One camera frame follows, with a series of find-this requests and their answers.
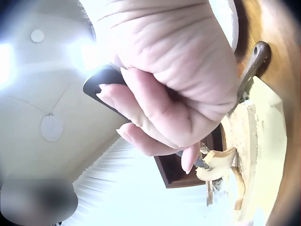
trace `hand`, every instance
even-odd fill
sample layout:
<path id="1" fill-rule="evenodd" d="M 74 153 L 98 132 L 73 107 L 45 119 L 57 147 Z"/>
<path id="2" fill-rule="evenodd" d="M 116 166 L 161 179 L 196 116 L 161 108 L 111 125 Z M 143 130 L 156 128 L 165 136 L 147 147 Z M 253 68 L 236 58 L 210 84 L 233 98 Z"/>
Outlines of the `hand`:
<path id="1" fill-rule="evenodd" d="M 99 94 L 133 122 L 119 134 L 149 156 L 184 149 L 189 172 L 200 140 L 234 106 L 239 86 L 234 54 L 208 0 L 106 0 L 98 10 L 82 4 L 106 56 L 128 69 L 128 87 L 103 85 Z"/>

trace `light fixture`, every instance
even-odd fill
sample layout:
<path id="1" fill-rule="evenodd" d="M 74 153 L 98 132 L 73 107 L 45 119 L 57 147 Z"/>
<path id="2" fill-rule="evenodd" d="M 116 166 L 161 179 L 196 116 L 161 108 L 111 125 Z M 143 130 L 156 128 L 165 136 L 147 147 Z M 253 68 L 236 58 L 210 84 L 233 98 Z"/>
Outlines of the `light fixture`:
<path id="1" fill-rule="evenodd" d="M 63 125 L 61 121 L 53 116 L 46 116 L 41 123 L 41 133 L 48 141 L 56 141 L 60 138 L 63 132 Z"/>
<path id="2" fill-rule="evenodd" d="M 34 30 L 31 33 L 31 40 L 34 42 L 41 42 L 44 39 L 44 33 L 41 30 Z"/>

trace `wooden handle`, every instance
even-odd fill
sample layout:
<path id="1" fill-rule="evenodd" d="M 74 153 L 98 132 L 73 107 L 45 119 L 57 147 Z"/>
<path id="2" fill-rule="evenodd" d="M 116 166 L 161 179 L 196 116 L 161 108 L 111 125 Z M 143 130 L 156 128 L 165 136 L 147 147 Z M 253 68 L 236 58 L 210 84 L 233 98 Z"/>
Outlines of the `wooden handle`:
<path id="1" fill-rule="evenodd" d="M 266 42 L 259 41 L 255 44 L 246 63 L 246 67 L 240 77 L 240 86 L 237 93 L 237 101 L 244 94 L 247 81 L 256 74 L 256 71 L 269 56 L 269 45 Z"/>

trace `white ceiling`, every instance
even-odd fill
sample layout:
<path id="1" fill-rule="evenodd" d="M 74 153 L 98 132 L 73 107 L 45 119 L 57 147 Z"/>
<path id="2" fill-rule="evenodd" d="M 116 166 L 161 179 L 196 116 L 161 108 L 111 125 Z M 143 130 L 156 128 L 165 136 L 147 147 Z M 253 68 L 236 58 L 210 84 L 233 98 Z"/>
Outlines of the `white ceiling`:
<path id="1" fill-rule="evenodd" d="M 69 174 L 124 123 L 82 91 L 88 71 L 82 68 L 81 42 L 93 40 L 77 2 L 37 0 L 23 8 L 10 18 L 5 38 L 11 72 L 8 82 L 0 86 L 2 179 L 20 164 L 34 160 L 47 161 Z M 45 35 L 40 43 L 30 38 L 34 30 Z M 41 121 L 49 113 L 64 128 L 54 142 L 40 132 Z"/>

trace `long fingernail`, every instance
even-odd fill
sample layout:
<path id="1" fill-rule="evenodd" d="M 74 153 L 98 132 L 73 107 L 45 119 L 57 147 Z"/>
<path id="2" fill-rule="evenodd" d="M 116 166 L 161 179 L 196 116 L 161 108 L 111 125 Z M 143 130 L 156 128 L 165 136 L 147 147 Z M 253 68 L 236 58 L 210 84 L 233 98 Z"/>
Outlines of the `long fingernail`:
<path id="1" fill-rule="evenodd" d="M 126 75 L 128 70 L 126 70 L 124 67 L 121 67 L 120 72 L 121 72 L 122 75 Z"/>
<path id="2" fill-rule="evenodd" d="M 132 143 L 131 137 L 126 132 L 124 132 L 123 130 L 116 130 L 116 132 L 127 142 Z"/>
<path id="3" fill-rule="evenodd" d="M 99 88 L 100 88 L 100 89 L 103 89 L 103 88 L 106 87 L 107 85 L 108 85 L 108 84 L 100 84 L 100 85 L 99 85 Z"/>
<path id="4" fill-rule="evenodd" d="M 96 96 L 100 100 L 102 100 L 103 102 L 105 102 L 107 105 L 109 105 L 110 107 L 116 109 L 116 105 L 115 105 L 114 101 L 111 98 L 109 98 L 104 92 L 97 93 Z"/>

